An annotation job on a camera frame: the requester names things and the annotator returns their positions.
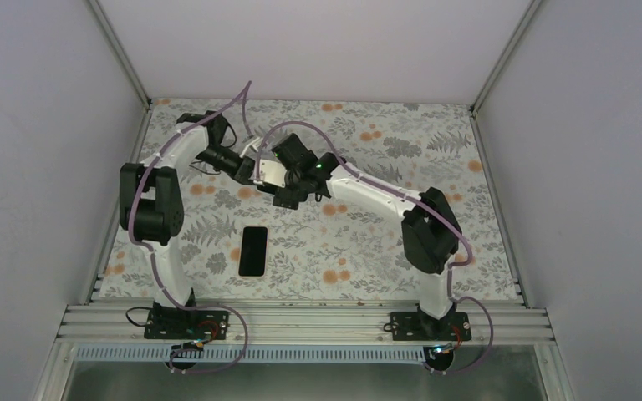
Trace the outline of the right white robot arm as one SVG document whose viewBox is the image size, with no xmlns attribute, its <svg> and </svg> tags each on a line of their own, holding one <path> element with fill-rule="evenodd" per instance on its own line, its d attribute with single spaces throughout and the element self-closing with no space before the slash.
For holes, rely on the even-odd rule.
<svg viewBox="0 0 642 401">
<path fill-rule="evenodd" d="M 467 244 L 440 190 L 392 185 L 350 164 L 336 150 L 317 156 L 296 134 L 273 147 L 274 160 L 257 159 L 254 181 L 273 194 L 275 206 L 298 209 L 311 195 L 349 201 L 400 223 L 405 259 L 419 272 L 419 327 L 430 340 L 451 330 L 456 309 L 451 295 L 452 260 Z"/>
</svg>

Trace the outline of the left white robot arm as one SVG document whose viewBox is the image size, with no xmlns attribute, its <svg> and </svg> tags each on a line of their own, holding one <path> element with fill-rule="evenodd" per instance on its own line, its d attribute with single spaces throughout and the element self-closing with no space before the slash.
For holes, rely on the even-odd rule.
<svg viewBox="0 0 642 401">
<path fill-rule="evenodd" d="M 158 288 L 155 303 L 173 308 L 166 327 L 178 338 L 192 336 L 200 319 L 192 310 L 194 290 L 178 245 L 185 220 L 181 177 L 192 162 L 201 161 L 241 185 L 252 186 L 254 161 L 222 143 L 232 131 L 217 112 L 184 113 L 160 150 L 120 168 L 120 225 L 133 244 L 148 251 Z"/>
</svg>

